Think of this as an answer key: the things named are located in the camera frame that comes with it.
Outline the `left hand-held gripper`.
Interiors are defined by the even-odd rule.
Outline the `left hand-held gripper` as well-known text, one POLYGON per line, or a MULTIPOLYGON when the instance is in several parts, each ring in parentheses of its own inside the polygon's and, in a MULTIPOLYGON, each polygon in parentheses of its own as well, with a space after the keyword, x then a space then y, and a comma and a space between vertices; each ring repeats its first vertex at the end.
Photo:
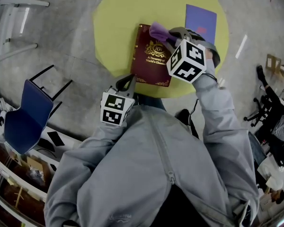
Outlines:
POLYGON ((135 103, 133 98, 136 76, 127 74, 116 79, 115 88, 110 87, 103 93, 100 102, 100 121, 121 126, 130 114, 135 103))

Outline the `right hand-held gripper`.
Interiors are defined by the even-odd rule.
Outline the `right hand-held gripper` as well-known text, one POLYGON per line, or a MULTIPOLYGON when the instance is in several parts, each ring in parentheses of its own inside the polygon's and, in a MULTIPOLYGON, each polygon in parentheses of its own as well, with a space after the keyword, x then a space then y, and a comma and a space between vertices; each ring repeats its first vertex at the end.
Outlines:
POLYGON ((206 71, 206 50, 213 54, 214 67, 220 64, 220 56, 215 45, 205 41, 194 31, 175 27, 169 30, 169 34, 170 37, 164 45, 171 53, 166 63, 170 76, 187 83, 194 82, 206 71))

